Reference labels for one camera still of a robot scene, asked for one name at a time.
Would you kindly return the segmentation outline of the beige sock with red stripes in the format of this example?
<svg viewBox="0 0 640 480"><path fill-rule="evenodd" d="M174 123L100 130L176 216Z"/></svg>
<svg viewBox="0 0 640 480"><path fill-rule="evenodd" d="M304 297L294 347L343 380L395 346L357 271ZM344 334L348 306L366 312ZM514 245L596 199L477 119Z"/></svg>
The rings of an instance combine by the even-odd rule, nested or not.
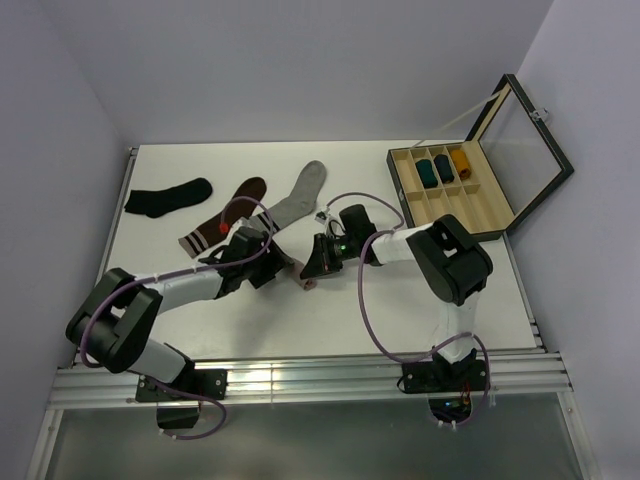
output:
<svg viewBox="0 0 640 480"><path fill-rule="evenodd" d="M303 269L304 269L304 264L299 260L295 260L293 278L303 290L309 291L315 288L317 283L316 283L316 280L313 278L303 279L302 278Z"/></svg>

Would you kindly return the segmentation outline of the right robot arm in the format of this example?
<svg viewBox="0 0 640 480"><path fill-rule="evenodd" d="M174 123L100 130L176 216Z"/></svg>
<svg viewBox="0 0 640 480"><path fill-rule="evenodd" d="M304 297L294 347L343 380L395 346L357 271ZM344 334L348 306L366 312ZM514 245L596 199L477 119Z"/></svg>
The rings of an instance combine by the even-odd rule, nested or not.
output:
<svg viewBox="0 0 640 480"><path fill-rule="evenodd" d="M428 357L433 365L435 383L452 390L468 374L464 362L471 361L486 348L474 334L480 293L493 273L493 263L486 251L460 221L446 214L419 227L379 231L365 207L356 204L339 213L343 233L336 235L331 219L326 231L314 236L311 255L300 272L302 280L332 275L342 270L347 260L357 259L357 295L365 328L377 349L387 358L404 360L388 351L374 333L364 302L364 267L384 266L412 261L419 267L431 292L442 307L439 326L444 338L415 362Z"/></svg>

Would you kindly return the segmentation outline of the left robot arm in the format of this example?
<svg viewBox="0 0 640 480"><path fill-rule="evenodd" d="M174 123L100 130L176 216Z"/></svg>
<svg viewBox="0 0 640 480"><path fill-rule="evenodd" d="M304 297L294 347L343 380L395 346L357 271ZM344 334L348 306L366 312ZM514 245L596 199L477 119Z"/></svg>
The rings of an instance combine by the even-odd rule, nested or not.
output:
<svg viewBox="0 0 640 480"><path fill-rule="evenodd" d="M172 399L195 386L193 361L151 338L156 318L199 301L221 299L247 281L259 289L294 261L267 233L241 227L228 244L191 268L161 275L134 276L107 271L69 321L65 335L94 368L129 371L159 381Z"/></svg>

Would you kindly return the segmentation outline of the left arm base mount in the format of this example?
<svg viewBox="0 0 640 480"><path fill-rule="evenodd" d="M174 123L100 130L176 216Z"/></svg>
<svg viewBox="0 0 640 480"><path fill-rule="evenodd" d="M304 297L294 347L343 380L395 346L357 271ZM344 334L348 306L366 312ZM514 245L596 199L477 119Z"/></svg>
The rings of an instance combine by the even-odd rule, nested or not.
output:
<svg viewBox="0 0 640 480"><path fill-rule="evenodd" d="M195 369L164 384L140 375L134 400L139 404L156 405L156 424L161 433L176 440L198 440L217 433L227 420L225 398L228 372L225 369ZM219 409L220 419L208 431L189 433L203 410L204 404Z"/></svg>

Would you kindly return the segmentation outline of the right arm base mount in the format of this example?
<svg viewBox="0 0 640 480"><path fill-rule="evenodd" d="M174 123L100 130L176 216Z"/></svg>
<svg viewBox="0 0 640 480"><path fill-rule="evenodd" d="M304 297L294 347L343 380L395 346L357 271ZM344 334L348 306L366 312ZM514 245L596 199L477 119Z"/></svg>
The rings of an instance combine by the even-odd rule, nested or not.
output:
<svg viewBox="0 0 640 480"><path fill-rule="evenodd" d="M450 364L440 356L428 362L404 363L396 382L404 394L446 394L430 399L429 409L437 421L453 425L468 420L473 413L472 394L488 393L487 364L475 357Z"/></svg>

